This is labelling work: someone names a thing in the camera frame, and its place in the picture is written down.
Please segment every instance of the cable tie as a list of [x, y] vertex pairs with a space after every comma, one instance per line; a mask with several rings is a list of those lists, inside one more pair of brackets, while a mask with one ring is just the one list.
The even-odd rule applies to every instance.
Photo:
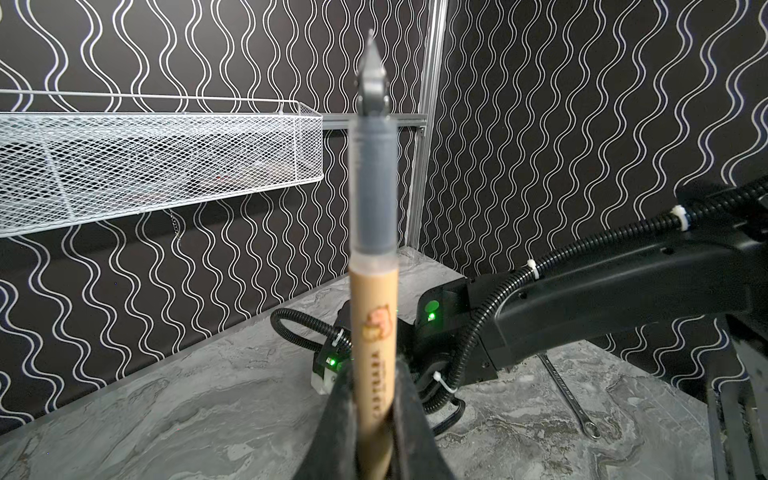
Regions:
[[533, 279], [538, 280], [541, 278], [538, 274], [538, 268], [536, 268], [536, 260], [533, 260], [532, 258], [528, 259], [528, 266], [533, 270]]
[[680, 219], [680, 231], [688, 231], [690, 228], [690, 223], [688, 223], [688, 214], [685, 211], [685, 207], [682, 205], [675, 205], [672, 207], [672, 210], [670, 210], [670, 213]]
[[435, 373], [432, 374], [432, 378], [435, 379], [436, 382], [438, 382], [440, 385], [444, 386], [446, 390], [448, 390], [448, 393], [456, 393], [458, 389], [452, 389], [448, 386], [447, 383], [445, 383], [445, 380], [442, 379], [442, 375], [440, 372], [435, 371]]
[[339, 334], [336, 335], [336, 339], [334, 339], [331, 342], [331, 346], [337, 346], [339, 345], [339, 340], [341, 340], [341, 337], [344, 335], [344, 329], [339, 329]]

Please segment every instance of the pen cap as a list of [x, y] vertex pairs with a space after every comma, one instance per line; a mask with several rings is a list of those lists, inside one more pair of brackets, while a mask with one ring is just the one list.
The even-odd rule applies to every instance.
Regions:
[[397, 250], [397, 127], [384, 116], [355, 116], [349, 127], [349, 247]]

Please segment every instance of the pen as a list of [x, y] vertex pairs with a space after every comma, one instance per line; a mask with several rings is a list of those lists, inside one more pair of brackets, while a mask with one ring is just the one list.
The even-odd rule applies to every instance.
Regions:
[[389, 411], [397, 338], [397, 130], [373, 32], [359, 66], [349, 126], [349, 289], [362, 477], [384, 478], [392, 457]]

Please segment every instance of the black cable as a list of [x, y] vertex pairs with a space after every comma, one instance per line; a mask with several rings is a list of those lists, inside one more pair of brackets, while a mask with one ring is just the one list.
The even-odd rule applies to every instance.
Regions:
[[464, 410], [467, 408], [467, 404], [464, 402], [464, 400], [452, 397], [451, 403], [458, 408], [451, 415], [448, 415], [447, 419], [432, 427], [432, 434], [435, 437], [445, 433], [448, 429], [456, 425], [456, 423], [458, 423], [458, 421], [461, 420], [464, 416]]
[[294, 345], [298, 345], [304, 349], [312, 350], [314, 352], [319, 352], [323, 348], [323, 346], [318, 342], [306, 339], [301, 335], [290, 331], [288, 327], [283, 325], [283, 320], [289, 320], [291, 322], [298, 323], [299, 325], [314, 330], [315, 332], [318, 332], [325, 337], [335, 339], [338, 336], [339, 352], [349, 353], [352, 351], [352, 341], [349, 339], [349, 337], [343, 333], [341, 336], [339, 336], [339, 331], [343, 331], [343, 329], [340, 327], [333, 328], [332, 325], [323, 322], [321, 319], [307, 315], [306, 313], [300, 312], [299, 310], [293, 310], [290, 308], [276, 309], [272, 312], [272, 315], [270, 315], [270, 323], [272, 324], [272, 328], [275, 330], [275, 332], [277, 332], [278, 335], [282, 336], [284, 339], [288, 340]]
[[[703, 218], [717, 213], [726, 213], [742, 207], [750, 201], [754, 201], [768, 194], [768, 176], [761, 177], [742, 187], [725, 190], [705, 199], [691, 202], [686, 205], [687, 218], [691, 226], [696, 225]], [[552, 250], [543, 258], [536, 261], [539, 273], [551, 270], [574, 255], [596, 250], [614, 243], [619, 243], [630, 238], [644, 235], [659, 234], [680, 228], [680, 218], [671, 213], [658, 215], [654, 218], [630, 223], [624, 227], [596, 233], [586, 238], [576, 240], [566, 247]], [[512, 272], [511, 276], [504, 280], [493, 293], [488, 296], [480, 306], [470, 313], [470, 320], [463, 329], [458, 341], [456, 351], [448, 366], [448, 372], [443, 374], [445, 383], [451, 390], [457, 389], [462, 384], [462, 377], [467, 367], [469, 357], [475, 349], [480, 338], [480, 332], [489, 319], [493, 318], [499, 306], [517, 289], [534, 279], [533, 269], [524, 266], [520, 270]], [[440, 410], [451, 399], [452, 394], [447, 389], [438, 389], [435, 394], [424, 403], [427, 413]]]

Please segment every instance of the pen barrel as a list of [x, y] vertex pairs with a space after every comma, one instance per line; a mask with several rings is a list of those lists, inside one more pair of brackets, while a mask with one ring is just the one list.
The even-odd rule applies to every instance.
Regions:
[[349, 126], [349, 248], [368, 256], [397, 250], [397, 125], [355, 116]]
[[349, 289], [361, 478], [384, 478], [397, 339], [397, 130], [385, 117], [349, 129]]

